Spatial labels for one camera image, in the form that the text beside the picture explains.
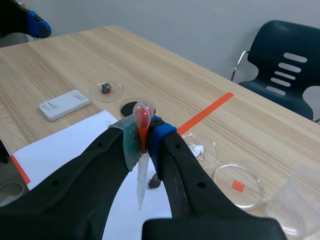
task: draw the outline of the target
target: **wooden table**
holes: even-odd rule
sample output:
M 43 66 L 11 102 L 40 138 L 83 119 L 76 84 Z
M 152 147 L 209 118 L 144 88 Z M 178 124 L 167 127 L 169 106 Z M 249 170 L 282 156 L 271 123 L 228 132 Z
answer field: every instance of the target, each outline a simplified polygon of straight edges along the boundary
M 293 169 L 320 168 L 319 125 L 120 27 L 0 48 L 0 77 L 0 139 L 10 154 L 102 110 L 120 119 L 120 104 L 131 97 L 152 100 L 157 115 L 178 127 L 231 92 L 191 132 L 218 144 L 210 176 L 222 163 L 238 163 L 259 176 L 265 198 L 250 213 L 266 215 L 268 199 Z M 121 99 L 91 98 L 95 84 L 114 80 L 125 85 Z M 37 110 L 39 103 L 74 89 L 91 103 L 54 122 Z

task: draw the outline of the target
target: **orange tape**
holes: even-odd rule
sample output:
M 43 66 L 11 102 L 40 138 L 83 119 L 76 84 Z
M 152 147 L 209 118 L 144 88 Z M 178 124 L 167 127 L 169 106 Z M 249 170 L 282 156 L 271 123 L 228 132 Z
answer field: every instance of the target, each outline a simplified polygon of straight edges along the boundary
M 180 135 L 185 134 L 192 127 L 194 127 L 196 124 L 198 124 L 200 121 L 202 121 L 206 116 L 208 116 L 210 113 L 212 113 L 214 110 L 216 110 L 218 107 L 220 107 L 222 104 L 224 104 L 226 101 L 228 101 L 233 96 L 234 96 L 233 93 L 227 92 L 225 95 L 220 97 L 218 100 L 216 100 L 211 105 L 207 106 L 205 109 L 203 109 L 201 112 L 199 112 L 193 118 L 191 118 L 185 124 L 180 126 L 177 129 L 178 134 L 180 134 Z
M 16 169 L 18 170 L 18 172 L 20 173 L 22 179 L 24 180 L 25 184 L 29 184 L 31 181 L 29 179 L 29 177 L 27 176 L 27 174 L 25 173 L 25 171 L 22 169 L 22 167 L 20 166 L 20 164 L 18 163 L 17 159 L 15 158 L 15 156 L 10 156 L 12 162 L 14 163 Z

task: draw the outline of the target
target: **pipette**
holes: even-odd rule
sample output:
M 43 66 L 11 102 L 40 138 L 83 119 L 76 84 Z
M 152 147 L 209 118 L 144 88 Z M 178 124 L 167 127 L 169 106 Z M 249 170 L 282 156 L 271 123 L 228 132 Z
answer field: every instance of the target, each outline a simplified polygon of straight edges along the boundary
M 153 106 L 147 102 L 139 101 L 133 108 L 133 117 L 138 129 L 139 141 L 142 151 L 142 156 L 138 161 L 138 171 L 136 178 L 136 196 L 138 199 L 139 211 L 142 208 L 142 203 L 145 198 L 147 186 L 147 170 L 149 165 L 149 153 L 147 151 L 147 134 L 154 112 L 155 110 Z

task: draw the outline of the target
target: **petri dish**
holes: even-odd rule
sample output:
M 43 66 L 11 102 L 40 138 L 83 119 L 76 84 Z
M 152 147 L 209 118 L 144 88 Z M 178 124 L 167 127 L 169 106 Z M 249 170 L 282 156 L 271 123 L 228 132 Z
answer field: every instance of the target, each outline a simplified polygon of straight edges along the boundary
M 150 103 L 153 106 L 154 109 L 154 113 L 156 113 L 157 111 L 157 106 L 154 102 L 152 102 L 151 100 L 147 99 L 147 98 L 143 98 L 143 97 L 131 97 L 128 98 L 126 100 L 124 100 L 121 105 L 120 105 L 120 113 L 121 113 L 121 117 L 128 117 L 131 114 L 133 114 L 133 110 L 134 107 L 136 105 L 137 102 L 145 102 L 145 103 Z
M 260 179 L 239 164 L 226 163 L 219 166 L 214 172 L 213 181 L 233 204 L 244 211 L 256 208 L 264 199 Z
M 103 93 L 102 86 L 103 84 L 106 84 L 106 83 L 110 84 L 111 91 L 108 93 Z M 124 95 L 124 92 L 125 92 L 125 88 L 123 85 L 115 81 L 109 81 L 109 82 L 101 82 L 95 85 L 91 89 L 90 95 L 94 100 L 98 102 L 107 103 L 107 102 L 113 102 L 120 99 Z
M 217 162 L 219 152 L 216 142 L 191 132 L 187 135 L 183 135 L 182 138 L 204 170 L 209 169 Z M 199 151 L 199 149 L 195 149 L 195 146 L 203 146 L 203 152 Z

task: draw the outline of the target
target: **blue chair part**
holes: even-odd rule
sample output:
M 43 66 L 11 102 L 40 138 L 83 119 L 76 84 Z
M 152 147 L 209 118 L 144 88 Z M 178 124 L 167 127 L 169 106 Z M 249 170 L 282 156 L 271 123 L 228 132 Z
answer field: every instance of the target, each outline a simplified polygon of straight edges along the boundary
M 254 80 L 239 85 L 313 120 L 313 110 L 304 101 L 303 93 L 311 86 L 320 86 L 319 43 L 318 28 L 269 21 L 260 28 L 250 51 L 242 53 L 231 80 L 244 54 L 248 53 L 248 61 L 259 72 Z

